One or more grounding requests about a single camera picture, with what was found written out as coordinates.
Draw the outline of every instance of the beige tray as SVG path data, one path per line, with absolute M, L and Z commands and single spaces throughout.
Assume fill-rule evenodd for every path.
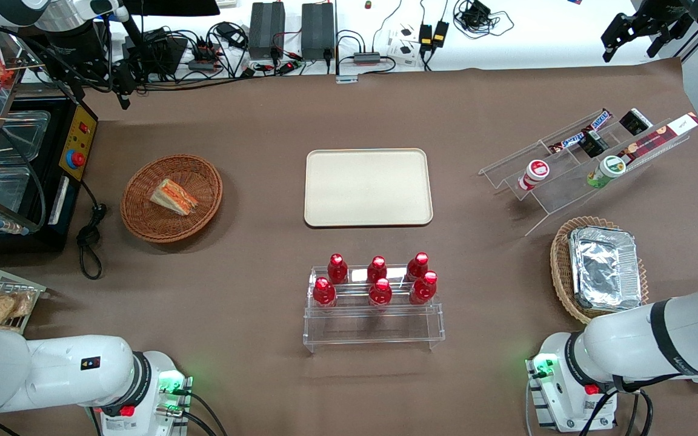
M 310 226 L 416 226 L 433 218 L 427 155 L 418 148 L 315 150 L 305 163 Z

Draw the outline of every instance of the wire basket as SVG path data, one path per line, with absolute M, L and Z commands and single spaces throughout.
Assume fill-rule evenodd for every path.
M 554 281 L 556 296 L 562 301 L 563 306 L 576 320 L 587 325 L 599 315 L 607 315 L 610 312 L 604 310 L 584 309 L 576 302 L 573 289 L 573 266 L 570 260 L 570 232 L 579 227 L 599 226 L 609 229 L 621 230 L 617 225 L 608 220 L 596 216 L 579 216 L 567 221 L 554 236 L 551 243 L 551 278 Z M 648 279 L 645 277 L 645 267 L 642 259 L 637 258 L 637 270 L 640 272 L 640 291 L 642 292 L 642 304 L 648 303 Z
M 150 201 L 166 178 L 196 197 L 199 204 L 192 213 L 178 215 Z M 221 199 L 222 179 L 214 165 L 202 157 L 174 154 L 148 163 L 131 177 L 120 200 L 120 216 L 139 239 L 176 242 L 203 229 L 217 213 Z

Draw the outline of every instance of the small red object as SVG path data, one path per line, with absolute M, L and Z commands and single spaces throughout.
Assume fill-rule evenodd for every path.
M 81 167 L 85 165 L 85 155 L 79 151 L 75 151 L 71 154 L 71 162 L 75 164 L 76 167 Z
M 596 385 L 586 385 L 583 387 L 583 390 L 587 392 L 587 395 L 599 394 L 599 386 Z
M 424 273 L 429 269 L 427 268 L 427 262 L 429 261 L 430 258 L 427 256 L 427 253 L 423 251 L 417 253 L 416 256 L 408 262 L 408 268 L 405 269 L 405 281 L 415 282 L 416 279 L 424 276 Z
M 340 254 L 336 253 L 330 256 L 330 263 L 327 264 L 327 277 L 335 285 L 349 281 L 349 267 Z
M 314 283 L 314 303 L 319 307 L 336 306 L 336 289 L 324 277 L 318 277 Z
M 368 291 L 368 304 L 371 306 L 386 306 L 393 300 L 393 289 L 390 288 L 390 281 L 379 279 Z
M 437 291 L 438 275 L 435 271 L 427 271 L 424 276 L 413 282 L 411 292 L 408 296 L 411 304 L 424 304 L 430 301 Z
M 373 258 L 371 265 L 368 265 L 368 283 L 376 283 L 379 279 L 387 278 L 387 262 L 384 257 L 376 256 Z
M 133 406 L 123 406 L 122 408 L 120 408 L 120 416 L 121 417 L 132 417 L 133 411 L 134 411 Z
M 7 71 L 5 64 L 0 61 L 0 83 L 7 82 L 14 73 L 14 71 Z

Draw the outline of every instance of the packaged bread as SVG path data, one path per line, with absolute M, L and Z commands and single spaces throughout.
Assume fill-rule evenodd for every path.
M 14 292 L 12 296 L 16 299 L 17 304 L 9 316 L 10 318 L 20 318 L 31 314 L 31 308 L 34 306 L 34 298 L 36 298 L 35 292 Z
M 18 301 L 13 296 L 0 293 L 0 323 L 10 317 L 17 304 Z
M 164 179 L 155 188 L 150 196 L 150 201 L 183 216 L 191 213 L 199 204 L 196 197 L 191 196 L 188 191 L 185 191 L 182 186 L 177 185 L 171 179 Z

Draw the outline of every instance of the small bottle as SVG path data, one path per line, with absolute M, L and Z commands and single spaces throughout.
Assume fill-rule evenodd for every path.
M 416 279 L 424 276 L 424 273 L 428 270 L 427 262 L 429 261 L 430 258 L 427 256 L 427 253 L 423 251 L 417 253 L 416 256 L 408 262 L 408 268 L 405 269 L 405 281 L 415 282 Z
M 387 278 L 387 262 L 384 257 L 376 256 L 373 258 L 371 265 L 368 265 L 368 283 L 376 283 L 379 279 Z
M 427 271 L 424 276 L 413 282 L 408 301 L 411 304 L 424 304 L 432 300 L 437 290 L 438 275 L 435 271 Z
M 338 253 L 330 256 L 330 262 L 327 264 L 327 278 L 334 285 L 349 281 L 349 267 L 344 257 Z
M 317 307 L 335 307 L 336 306 L 336 289 L 324 277 L 318 277 L 314 282 L 314 306 Z
M 620 157 L 608 156 L 602 162 L 599 162 L 599 166 L 594 171 L 590 172 L 589 176 L 587 176 L 587 183 L 592 188 L 601 190 L 611 180 L 617 179 L 626 171 L 627 165 Z
M 386 306 L 393 300 L 393 289 L 387 279 L 376 280 L 368 291 L 368 304 L 371 306 Z
M 521 174 L 521 177 L 519 177 L 519 188 L 524 191 L 534 190 L 535 186 L 543 182 L 550 172 L 551 169 L 548 167 L 548 163 L 539 159 L 532 160 L 527 165 L 527 169 Z

